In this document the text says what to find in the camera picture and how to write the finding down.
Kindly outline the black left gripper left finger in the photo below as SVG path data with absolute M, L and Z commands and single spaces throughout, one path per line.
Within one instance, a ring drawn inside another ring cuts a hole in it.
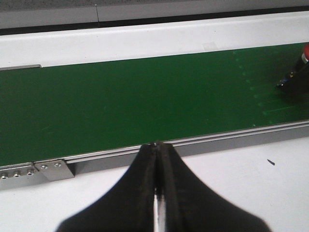
M 142 145 L 121 179 L 86 209 L 64 220 L 59 232 L 152 232 L 155 146 Z

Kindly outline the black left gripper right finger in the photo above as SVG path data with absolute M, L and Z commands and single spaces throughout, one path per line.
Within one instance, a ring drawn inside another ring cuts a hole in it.
M 157 143 L 156 194 L 161 232 L 268 232 L 259 217 L 205 185 L 171 144 Z

